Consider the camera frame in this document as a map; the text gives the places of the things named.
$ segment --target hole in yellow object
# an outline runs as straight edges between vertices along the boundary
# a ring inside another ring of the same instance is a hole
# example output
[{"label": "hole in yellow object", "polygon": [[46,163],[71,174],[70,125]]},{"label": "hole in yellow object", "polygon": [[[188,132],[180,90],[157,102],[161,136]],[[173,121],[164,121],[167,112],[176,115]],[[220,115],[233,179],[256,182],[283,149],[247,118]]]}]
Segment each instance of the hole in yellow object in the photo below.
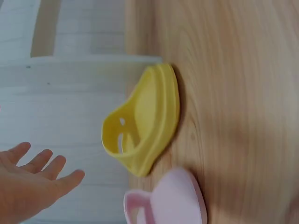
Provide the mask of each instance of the hole in yellow object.
[{"label": "hole in yellow object", "polygon": [[125,123],[126,123],[125,119],[124,118],[120,118],[120,123],[121,123],[122,126],[124,126]]},{"label": "hole in yellow object", "polygon": [[120,133],[120,135],[117,137],[117,147],[118,147],[118,153],[122,154],[122,137],[123,133]]}]

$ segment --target white wooden slat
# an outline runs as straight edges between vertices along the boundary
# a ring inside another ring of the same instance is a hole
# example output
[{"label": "white wooden slat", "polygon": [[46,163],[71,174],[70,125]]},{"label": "white wooden slat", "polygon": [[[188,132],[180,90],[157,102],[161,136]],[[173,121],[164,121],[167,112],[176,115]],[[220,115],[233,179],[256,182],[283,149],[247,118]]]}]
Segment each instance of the white wooden slat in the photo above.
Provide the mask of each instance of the white wooden slat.
[{"label": "white wooden slat", "polygon": [[124,53],[124,0],[62,0],[55,56]]},{"label": "white wooden slat", "polygon": [[123,34],[124,20],[118,16],[109,15],[88,19],[64,19],[57,24],[57,34],[71,33],[113,33]]},{"label": "white wooden slat", "polygon": [[4,0],[1,13],[9,13],[20,9],[32,7],[35,0]]},{"label": "white wooden slat", "polygon": [[92,83],[124,91],[128,83],[138,81],[147,65],[158,62],[160,57],[124,55],[41,57],[2,65],[0,62],[0,87]]},{"label": "white wooden slat", "polygon": [[80,9],[94,10],[100,12],[113,12],[114,10],[122,12],[124,9],[125,0],[63,0],[62,9]]},{"label": "white wooden slat", "polygon": [[97,54],[101,50],[124,52],[124,35],[122,34],[64,34],[56,35],[55,55],[63,54]]}]

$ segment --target white crib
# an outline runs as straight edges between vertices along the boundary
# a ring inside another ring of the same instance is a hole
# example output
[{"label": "white crib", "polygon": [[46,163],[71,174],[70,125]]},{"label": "white crib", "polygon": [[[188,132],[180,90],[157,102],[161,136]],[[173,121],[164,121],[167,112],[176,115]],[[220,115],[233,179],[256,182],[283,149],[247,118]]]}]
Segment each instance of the white crib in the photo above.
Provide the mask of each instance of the white crib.
[{"label": "white crib", "polygon": [[77,189],[28,223],[125,223],[128,174],[102,148],[101,123],[161,58],[123,52],[124,0],[4,0],[0,148],[30,141],[21,163],[50,148],[68,159],[61,175],[86,172]]}]

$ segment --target palm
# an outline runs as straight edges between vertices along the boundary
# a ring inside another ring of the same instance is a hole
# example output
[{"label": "palm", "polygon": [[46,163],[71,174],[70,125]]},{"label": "palm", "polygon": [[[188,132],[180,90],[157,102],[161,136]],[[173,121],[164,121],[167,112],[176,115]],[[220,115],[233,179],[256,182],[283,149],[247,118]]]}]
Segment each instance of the palm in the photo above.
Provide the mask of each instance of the palm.
[{"label": "palm", "polygon": [[27,165],[16,166],[29,149],[30,144],[24,142],[0,152],[0,203],[5,202],[2,207],[0,204],[0,223],[1,217],[7,217],[8,223],[17,223],[34,216],[79,185],[85,175],[77,170],[56,180],[66,159],[57,156],[42,170],[52,156],[48,149]]}]

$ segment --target wood grain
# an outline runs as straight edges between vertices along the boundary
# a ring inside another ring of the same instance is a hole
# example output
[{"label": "wood grain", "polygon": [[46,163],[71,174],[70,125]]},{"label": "wood grain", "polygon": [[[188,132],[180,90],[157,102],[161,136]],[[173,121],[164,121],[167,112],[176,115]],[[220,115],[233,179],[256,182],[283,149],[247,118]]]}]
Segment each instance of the wood grain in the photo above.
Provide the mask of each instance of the wood grain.
[{"label": "wood grain", "polygon": [[299,1],[127,0],[126,48],[176,67],[177,134],[147,178],[197,177],[210,224],[299,222]]}]

